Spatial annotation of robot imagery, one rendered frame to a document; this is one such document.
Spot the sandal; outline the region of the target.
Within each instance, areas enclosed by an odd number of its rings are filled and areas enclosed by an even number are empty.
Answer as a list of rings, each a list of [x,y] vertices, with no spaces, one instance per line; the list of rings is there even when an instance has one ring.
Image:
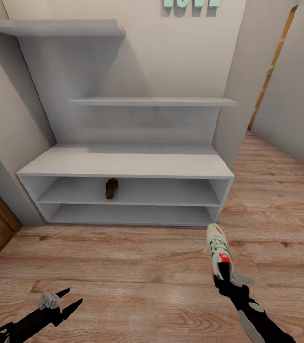
[[[114,197],[114,191],[118,188],[118,181],[116,180],[116,178],[111,178],[108,180],[108,182],[106,183],[106,199],[107,200],[112,200]]]

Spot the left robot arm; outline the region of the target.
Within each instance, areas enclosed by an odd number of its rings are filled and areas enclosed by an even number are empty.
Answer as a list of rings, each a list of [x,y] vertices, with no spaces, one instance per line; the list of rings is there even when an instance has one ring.
[[[0,333],[0,343],[23,343],[50,323],[57,327],[83,301],[83,299],[80,299],[60,313],[61,299],[58,296],[62,298],[69,291],[70,288],[56,294],[54,292],[43,292],[37,310],[15,324],[10,322],[0,328],[0,332],[6,329],[4,334]]]

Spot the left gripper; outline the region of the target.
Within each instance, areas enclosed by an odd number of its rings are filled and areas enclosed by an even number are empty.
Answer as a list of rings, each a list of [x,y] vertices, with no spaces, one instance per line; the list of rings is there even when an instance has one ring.
[[[59,293],[56,293],[56,295],[62,298],[69,291],[70,288],[67,288]],[[26,317],[29,321],[30,337],[35,335],[50,323],[57,327],[63,320],[66,320],[72,314],[72,312],[82,303],[82,301],[83,299],[80,299],[71,306],[68,306],[66,309],[62,310],[62,313],[60,313],[59,307],[54,309],[46,307],[43,310],[38,308],[27,315]]]

